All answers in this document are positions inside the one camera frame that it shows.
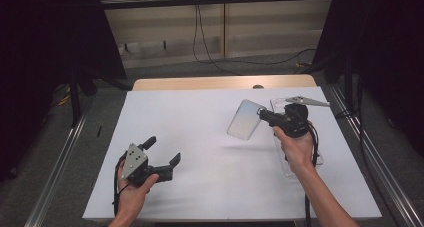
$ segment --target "wire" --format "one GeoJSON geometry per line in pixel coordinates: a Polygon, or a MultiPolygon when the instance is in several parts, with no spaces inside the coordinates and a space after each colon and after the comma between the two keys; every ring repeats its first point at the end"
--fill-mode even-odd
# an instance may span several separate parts
{"type": "MultiPolygon", "coordinates": [[[[319,144],[318,132],[312,124],[309,124],[308,131],[312,136],[312,142],[313,142],[313,148],[314,148],[313,154],[312,154],[312,164],[315,167],[317,165],[317,159],[318,159],[318,144],[319,144]]],[[[306,194],[305,194],[305,216],[306,216],[305,217],[306,226],[310,227],[312,225],[311,210],[309,206],[309,198],[306,194]]]]}
{"type": "Polygon", "coordinates": [[[380,190],[380,187],[377,186],[377,181],[375,180],[374,175],[371,172],[371,169],[368,165],[367,157],[366,157],[366,154],[365,154],[365,148],[364,148],[364,144],[363,144],[364,143],[364,124],[362,122],[362,109],[361,109],[361,106],[362,106],[362,80],[360,78],[358,80],[358,93],[357,94],[359,94],[359,96],[360,96],[358,98],[359,149],[360,149],[362,158],[364,160],[364,165],[365,165],[366,170],[369,173],[369,177],[370,177],[372,183],[375,186],[375,189],[377,190],[378,195],[383,200],[383,203],[386,206],[386,209],[389,212],[390,217],[392,218],[392,220],[393,220],[393,222],[395,223],[396,226],[400,226],[399,223],[397,222],[396,218],[394,217],[392,210],[389,208],[389,205],[387,204],[386,199],[383,197],[383,194],[380,190]]]}
{"type": "Polygon", "coordinates": [[[221,71],[224,71],[224,72],[227,72],[227,73],[230,73],[230,74],[234,74],[234,75],[238,75],[238,76],[242,76],[241,74],[239,74],[239,73],[236,73],[236,72],[233,72],[233,71],[231,71],[231,70],[226,70],[226,69],[223,69],[223,68],[221,68],[221,67],[219,67],[213,60],[212,60],[212,58],[211,58],[211,56],[210,56],[210,54],[209,54],[209,50],[208,50],[208,46],[206,45],[206,40],[205,40],[205,33],[204,33],[204,31],[203,31],[203,24],[202,24],[202,14],[200,13],[200,6],[199,5],[196,5],[195,6],[196,7],[196,29],[195,29],[195,32],[194,32],[194,40],[193,40],[193,54],[194,54],[194,58],[196,58],[196,60],[198,61],[198,62],[200,62],[200,63],[205,63],[205,64],[210,64],[210,63],[212,63],[217,69],[219,69],[219,70],[221,70],[221,71]],[[208,58],[209,58],[209,60],[210,60],[210,62],[205,62],[205,61],[200,61],[198,58],[197,58],[197,56],[196,56],[196,52],[195,52],[195,44],[196,44],[196,38],[197,38],[197,12],[199,12],[199,23],[200,23],[200,29],[201,29],[201,32],[202,32],[202,36],[203,36],[203,44],[205,45],[205,49],[206,49],[206,53],[207,53],[207,55],[208,55],[208,58]]]}
{"type": "Polygon", "coordinates": [[[358,84],[356,85],[356,95],[353,98],[352,106],[350,107],[349,105],[347,105],[348,106],[347,109],[336,114],[334,117],[336,119],[340,119],[340,118],[350,118],[355,116],[355,114],[358,113],[358,110],[360,109],[361,103],[362,103],[362,84],[360,83],[360,79],[359,79],[358,84]]]}
{"type": "Polygon", "coordinates": [[[295,54],[295,55],[293,55],[293,56],[291,56],[291,57],[289,57],[287,59],[284,59],[284,60],[281,60],[281,61],[275,61],[275,62],[254,62],[254,61],[228,60],[228,59],[224,59],[224,60],[212,60],[212,58],[211,58],[211,56],[209,54],[208,47],[206,45],[205,33],[203,31],[203,24],[202,24],[202,14],[201,14],[200,6],[199,5],[196,5],[196,27],[195,27],[195,32],[194,32],[194,39],[193,39],[192,49],[193,49],[194,58],[196,59],[197,62],[203,63],[203,64],[213,64],[217,69],[219,69],[221,71],[224,71],[224,72],[229,72],[229,73],[235,74],[235,75],[241,75],[241,74],[235,73],[233,71],[222,69],[219,66],[217,66],[216,63],[218,63],[218,62],[227,62],[227,63],[244,63],[244,64],[254,64],[254,65],[276,65],[276,64],[283,64],[283,63],[289,62],[290,60],[292,60],[294,58],[297,58],[298,59],[298,63],[300,63],[299,56],[301,54],[303,54],[304,52],[307,52],[307,51],[316,51],[317,50],[315,48],[304,49],[304,50],[299,51],[297,54],[295,54]],[[202,33],[202,37],[203,37],[203,44],[205,46],[206,53],[208,55],[209,61],[199,60],[197,58],[197,55],[196,55],[195,45],[196,45],[196,39],[197,39],[197,29],[198,29],[198,25],[199,25],[198,24],[198,19],[199,19],[200,29],[201,29],[201,33],[202,33]]]}
{"type": "Polygon", "coordinates": [[[294,72],[293,72],[293,74],[297,74],[298,72],[299,72],[299,70],[301,69],[300,67],[311,67],[311,64],[310,63],[301,63],[300,62],[300,54],[301,53],[303,53],[304,51],[301,51],[301,52],[299,52],[299,54],[297,55],[297,64],[296,64],[296,67],[298,67],[294,72]]]}
{"type": "Polygon", "coordinates": [[[121,195],[122,191],[124,191],[124,190],[125,190],[128,186],[130,186],[130,184],[125,185],[125,186],[124,186],[124,188],[122,188],[122,189],[119,191],[118,195],[121,195]]]}

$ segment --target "floor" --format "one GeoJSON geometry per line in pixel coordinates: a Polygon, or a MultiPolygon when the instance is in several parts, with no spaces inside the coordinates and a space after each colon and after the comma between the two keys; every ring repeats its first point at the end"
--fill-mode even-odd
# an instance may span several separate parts
{"type": "MultiPolygon", "coordinates": [[[[311,61],[313,51],[305,52],[299,56],[299,59],[295,57],[290,61],[283,61],[290,56],[287,54],[249,56],[233,59],[243,62],[217,62],[217,64],[221,68],[236,71],[243,75],[293,74],[298,71],[296,63],[311,61]],[[253,61],[262,64],[247,63],[253,61]]],[[[140,77],[231,75],[228,72],[218,70],[210,63],[184,61],[128,68],[126,71],[128,75],[126,83],[129,85],[140,77]]],[[[327,99],[331,102],[337,101],[333,87],[343,88],[342,81],[327,84],[322,72],[316,72],[312,75],[323,89],[327,99]]],[[[42,223],[42,226],[99,226],[96,223],[83,220],[81,216],[91,194],[98,169],[102,164],[102,156],[107,151],[113,135],[126,93],[101,81],[96,82],[96,86],[98,93],[95,96],[81,94],[83,106],[91,106],[81,132],[75,133],[75,129],[70,128],[72,109],[69,102],[62,106],[52,106],[32,148],[21,161],[17,178],[6,180],[0,184],[0,226],[24,226],[28,223],[27,226],[38,226],[34,223],[42,223]],[[63,151],[66,149],[67,140],[73,131],[75,135],[78,135],[78,141],[73,143],[73,148],[68,148],[69,153],[66,153],[66,159],[61,159],[60,157],[64,155],[63,151]],[[47,186],[46,183],[49,183],[49,178],[53,176],[54,171],[52,170],[55,169],[55,166],[62,169],[62,172],[58,175],[59,178],[56,180],[57,185],[47,186]],[[40,202],[40,197],[46,190],[47,192],[50,191],[52,195],[40,202]],[[37,204],[40,203],[45,205],[44,211],[34,212],[37,209],[37,204]],[[33,221],[29,222],[32,215],[35,215],[36,218],[35,220],[32,218],[33,221]]],[[[66,87],[58,89],[55,92],[54,102],[63,98],[64,95],[66,95],[66,87]]],[[[337,105],[332,106],[332,110],[335,115],[342,111],[337,105]]],[[[406,200],[409,201],[406,203],[410,203],[418,215],[424,213],[424,194],[422,193],[424,188],[424,158],[417,155],[410,147],[401,130],[390,126],[384,110],[368,94],[366,86],[363,92],[362,112],[363,124],[371,140],[371,143],[367,141],[367,145],[375,145],[378,154],[384,160],[384,165],[396,180],[394,185],[400,187],[401,192],[390,191],[390,184],[393,183],[387,185],[384,181],[384,175],[382,176],[381,171],[378,170],[378,166],[376,167],[370,159],[364,161],[362,149],[349,123],[349,118],[338,119],[340,129],[349,143],[349,147],[383,214],[382,218],[360,221],[360,224],[376,227],[423,226],[420,216],[412,216],[415,223],[405,220],[405,214],[402,215],[400,211],[405,202],[399,202],[399,198],[395,195],[401,195],[400,197],[404,195],[406,200]]],[[[297,222],[297,226],[302,226],[302,224],[301,221],[297,222]]],[[[152,223],[145,223],[143,226],[152,226],[152,223]]],[[[319,226],[316,220],[313,226],[319,226]]]]}

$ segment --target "black cable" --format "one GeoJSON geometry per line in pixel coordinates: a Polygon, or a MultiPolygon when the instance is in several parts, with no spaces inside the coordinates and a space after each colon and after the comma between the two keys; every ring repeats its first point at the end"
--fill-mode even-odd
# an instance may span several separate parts
{"type": "Polygon", "coordinates": [[[119,169],[119,166],[121,165],[121,162],[125,159],[127,157],[127,151],[125,151],[125,153],[119,158],[119,160],[118,160],[118,163],[116,164],[116,166],[115,166],[115,175],[114,175],[114,178],[113,178],[113,181],[114,181],[114,183],[113,183],[113,211],[114,211],[114,213],[115,213],[115,216],[116,216],[116,214],[118,213],[118,208],[119,208],[119,196],[120,196],[120,194],[121,194],[121,192],[125,189],[125,188],[127,188],[128,186],[129,186],[129,184],[127,185],[127,186],[125,186],[124,188],[122,188],[122,190],[120,190],[119,192],[118,192],[118,169],[119,169]]]}
{"type": "MultiPolygon", "coordinates": [[[[319,143],[318,132],[312,124],[309,124],[308,132],[312,136],[312,142],[313,142],[312,165],[315,168],[317,165],[317,159],[318,159],[318,143],[319,143]]],[[[309,206],[309,198],[306,194],[305,194],[305,222],[307,227],[311,227],[312,225],[311,210],[309,206]]]]}
{"type": "Polygon", "coordinates": [[[341,111],[340,113],[334,115],[336,119],[340,118],[350,118],[356,115],[359,110],[359,106],[362,103],[362,85],[359,83],[360,79],[358,80],[358,83],[356,85],[356,95],[353,98],[352,103],[352,109],[348,106],[347,109],[341,111]]]}
{"type": "Polygon", "coordinates": [[[392,218],[393,222],[395,223],[396,226],[400,226],[399,223],[397,222],[396,218],[394,217],[394,214],[392,212],[392,210],[389,208],[389,205],[386,201],[386,199],[383,197],[383,194],[380,190],[380,187],[377,186],[377,181],[374,178],[374,175],[371,172],[371,169],[368,165],[368,161],[367,161],[367,157],[365,154],[365,148],[364,148],[364,124],[362,122],[362,109],[361,109],[361,105],[362,105],[362,81],[359,78],[358,80],[358,93],[359,93],[359,98],[358,98],[358,122],[359,122],[359,149],[362,155],[362,159],[364,160],[364,165],[366,170],[369,173],[369,177],[373,183],[373,185],[375,186],[375,189],[377,190],[378,195],[380,196],[380,198],[383,200],[384,205],[386,206],[387,211],[390,214],[390,217],[392,218]]]}
{"type": "Polygon", "coordinates": [[[253,61],[244,61],[244,60],[218,60],[216,62],[234,62],[234,63],[245,63],[245,64],[257,64],[257,65],[276,65],[276,64],[284,64],[286,62],[289,62],[290,60],[300,56],[301,54],[303,54],[304,52],[307,51],[316,51],[317,49],[314,48],[309,48],[309,49],[304,49],[302,51],[299,51],[297,54],[285,59],[285,60],[280,60],[280,61],[276,61],[276,62],[253,62],[253,61]]]}
{"type": "Polygon", "coordinates": [[[223,69],[223,68],[221,68],[221,67],[219,67],[213,60],[212,60],[212,58],[211,58],[211,56],[210,56],[210,54],[209,54],[209,50],[208,50],[208,46],[206,45],[206,39],[205,39],[205,33],[204,33],[204,31],[203,31],[203,24],[202,24],[202,14],[200,13],[200,6],[199,5],[196,5],[195,6],[196,7],[196,29],[195,29],[195,32],[194,32],[194,40],[193,40],[193,55],[194,55],[194,58],[196,58],[196,60],[198,61],[198,62],[200,62],[200,63],[204,63],[204,64],[213,64],[214,66],[215,66],[215,68],[217,68],[217,69],[219,69],[219,70],[221,70],[221,71],[224,71],[224,72],[227,72],[227,73],[230,73],[230,74],[233,74],[233,75],[238,75],[238,76],[242,76],[241,74],[239,74],[239,73],[236,73],[236,72],[233,72],[233,71],[231,71],[231,70],[226,70],[226,69],[223,69]],[[208,55],[208,58],[209,58],[209,60],[210,60],[210,62],[209,61],[201,61],[201,60],[199,60],[198,58],[197,58],[197,56],[196,56],[196,52],[195,52],[195,44],[196,44],[196,38],[197,38],[197,12],[199,12],[199,23],[200,23],[200,29],[201,29],[201,32],[202,32],[202,36],[203,36],[203,44],[205,45],[205,49],[206,49],[206,53],[207,53],[207,55],[208,55]]]}
{"type": "Polygon", "coordinates": [[[303,52],[305,52],[305,51],[311,51],[311,50],[314,50],[314,51],[316,51],[316,49],[305,49],[305,50],[303,50],[303,51],[300,51],[298,54],[297,54],[297,64],[296,64],[296,67],[298,67],[298,68],[296,68],[296,70],[293,72],[293,74],[295,75],[295,74],[298,74],[299,73],[299,71],[301,70],[301,68],[300,67],[302,67],[302,63],[300,62],[300,54],[302,54],[303,52]]]}

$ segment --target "transparent plastic sheet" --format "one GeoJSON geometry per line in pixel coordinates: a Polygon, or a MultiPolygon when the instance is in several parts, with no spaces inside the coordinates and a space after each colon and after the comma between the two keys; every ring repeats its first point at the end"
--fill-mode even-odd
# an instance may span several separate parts
{"type": "MultiPolygon", "coordinates": [[[[286,101],[286,98],[277,98],[277,99],[271,99],[270,104],[271,104],[271,109],[274,113],[284,114],[285,113],[284,106],[290,103],[286,101]]],[[[274,142],[275,142],[275,147],[277,148],[278,158],[280,159],[281,167],[283,168],[284,176],[295,178],[295,175],[290,170],[290,165],[288,161],[286,160],[286,155],[281,150],[281,141],[274,136],[274,142]]],[[[317,158],[317,165],[316,165],[317,169],[324,164],[324,159],[319,150],[318,150],[318,155],[319,156],[317,158]]]]}
{"type": "Polygon", "coordinates": [[[250,100],[243,100],[231,121],[227,134],[242,140],[249,140],[261,122],[258,115],[260,109],[266,108],[250,100]]]}

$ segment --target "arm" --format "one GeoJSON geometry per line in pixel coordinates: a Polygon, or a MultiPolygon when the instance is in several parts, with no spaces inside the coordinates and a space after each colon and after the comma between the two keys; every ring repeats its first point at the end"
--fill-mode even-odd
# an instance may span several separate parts
{"type": "Polygon", "coordinates": [[[293,173],[299,179],[322,226],[358,226],[337,202],[312,165],[312,136],[307,133],[300,138],[290,138],[279,127],[275,136],[287,156],[293,173]]]}
{"type": "MultiPolygon", "coordinates": [[[[122,175],[123,167],[125,161],[122,161],[119,169],[118,176],[122,175]]],[[[118,214],[115,219],[109,224],[109,227],[124,227],[130,226],[132,222],[137,218],[137,215],[140,213],[143,208],[146,195],[149,192],[150,188],[156,183],[159,175],[153,174],[147,178],[146,182],[139,188],[129,185],[127,179],[118,178],[118,189],[122,190],[125,188],[119,196],[119,208],[118,214]]]]}

